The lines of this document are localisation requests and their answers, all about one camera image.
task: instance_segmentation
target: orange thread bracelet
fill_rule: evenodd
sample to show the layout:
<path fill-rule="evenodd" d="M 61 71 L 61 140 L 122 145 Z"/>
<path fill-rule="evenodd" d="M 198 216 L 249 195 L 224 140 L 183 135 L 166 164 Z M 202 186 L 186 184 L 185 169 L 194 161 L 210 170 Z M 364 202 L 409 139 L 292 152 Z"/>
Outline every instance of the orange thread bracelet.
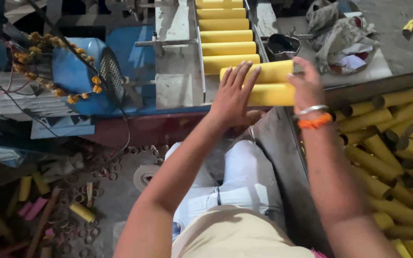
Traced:
<path fill-rule="evenodd" d="M 299 120 L 297 123 L 301 129 L 317 129 L 318 127 L 332 121 L 332 116 L 324 112 L 319 118 L 315 120 Z"/>

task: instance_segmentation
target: person's left hand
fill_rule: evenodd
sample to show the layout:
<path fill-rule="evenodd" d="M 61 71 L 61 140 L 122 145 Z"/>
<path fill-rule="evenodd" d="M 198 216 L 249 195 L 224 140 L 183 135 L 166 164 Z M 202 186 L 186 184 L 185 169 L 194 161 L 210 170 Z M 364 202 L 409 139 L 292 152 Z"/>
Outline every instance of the person's left hand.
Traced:
<path fill-rule="evenodd" d="M 251 65 L 253 63 L 248 61 L 241 62 L 233 70 L 232 67 L 229 67 L 219 84 L 208 116 L 227 128 L 242 125 L 247 121 L 246 106 L 251 90 L 261 72 L 261 66 L 256 67 L 243 84 Z"/>

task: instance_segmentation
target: hand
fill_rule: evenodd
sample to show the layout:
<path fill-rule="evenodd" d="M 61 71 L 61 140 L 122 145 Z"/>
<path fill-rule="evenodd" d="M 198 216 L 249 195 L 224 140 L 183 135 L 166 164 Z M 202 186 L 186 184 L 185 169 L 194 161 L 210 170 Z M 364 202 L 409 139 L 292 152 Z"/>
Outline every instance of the hand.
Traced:
<path fill-rule="evenodd" d="M 324 104 L 324 85 L 321 82 L 320 75 L 311 62 L 301 57 L 294 57 L 293 61 L 304 68 L 305 73 L 303 76 L 292 73 L 287 75 L 288 82 L 295 87 L 294 112 L 298 114 L 300 111 L 309 107 Z M 319 112 L 309 112 L 304 116 L 307 115 L 317 118 Z"/>
<path fill-rule="evenodd" d="M 219 89 L 207 116 L 218 121 L 221 126 L 229 128 L 246 123 L 246 106 L 251 90 L 261 72 L 261 66 L 256 67 L 245 84 L 245 77 L 253 63 L 241 62 L 234 70 L 229 67 L 219 84 Z"/>

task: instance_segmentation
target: fingers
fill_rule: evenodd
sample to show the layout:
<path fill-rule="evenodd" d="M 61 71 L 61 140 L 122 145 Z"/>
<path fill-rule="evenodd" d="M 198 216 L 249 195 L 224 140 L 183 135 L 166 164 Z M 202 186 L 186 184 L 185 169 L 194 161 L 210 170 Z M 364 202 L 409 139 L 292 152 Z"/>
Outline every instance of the fingers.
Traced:
<path fill-rule="evenodd" d="M 219 87 L 222 88 L 227 84 L 227 80 L 229 79 L 229 75 L 232 73 L 232 66 L 227 68 L 226 72 L 223 75 L 223 79 L 219 83 Z"/>
<path fill-rule="evenodd" d="M 296 89 L 305 84 L 305 79 L 292 73 L 288 73 L 288 75 L 286 75 L 286 78 L 288 79 L 288 82 Z"/>
<path fill-rule="evenodd" d="M 245 85 L 243 86 L 242 92 L 245 96 L 246 103 L 248 103 L 248 99 L 250 97 L 251 91 L 253 90 L 254 85 L 256 84 L 257 77 L 261 73 L 262 67 L 259 65 L 257 66 L 249 75 L 248 79 L 246 79 Z"/>
<path fill-rule="evenodd" d="M 248 61 L 240 67 L 240 70 L 237 73 L 237 77 L 235 78 L 233 87 L 241 89 L 241 87 L 243 86 L 243 82 L 245 81 L 245 77 L 248 74 L 248 71 L 250 70 L 252 65 L 253 62 Z"/>
<path fill-rule="evenodd" d="M 293 61 L 304 68 L 305 76 L 308 78 L 315 78 L 318 77 L 317 69 L 313 66 L 310 61 L 307 61 L 299 56 L 293 58 Z"/>
<path fill-rule="evenodd" d="M 227 79 L 227 85 L 234 85 L 234 81 L 235 81 L 235 78 L 237 77 L 237 73 L 244 63 L 245 63 L 244 61 L 239 63 L 238 66 L 232 71 L 232 73 L 230 73 L 229 79 Z"/>

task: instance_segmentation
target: silver bracelet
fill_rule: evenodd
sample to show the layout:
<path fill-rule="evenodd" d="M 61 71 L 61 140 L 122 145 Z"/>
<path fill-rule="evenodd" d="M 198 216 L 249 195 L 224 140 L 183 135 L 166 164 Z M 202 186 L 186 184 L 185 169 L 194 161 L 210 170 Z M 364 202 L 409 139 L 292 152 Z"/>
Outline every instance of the silver bracelet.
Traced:
<path fill-rule="evenodd" d="M 309 108 L 306 108 L 302 111 L 299 112 L 299 114 L 295 114 L 294 117 L 297 118 L 301 115 L 305 115 L 309 112 L 315 111 L 315 110 L 320 110 L 320 109 L 328 109 L 329 107 L 327 105 L 316 105 L 316 106 L 311 106 Z"/>

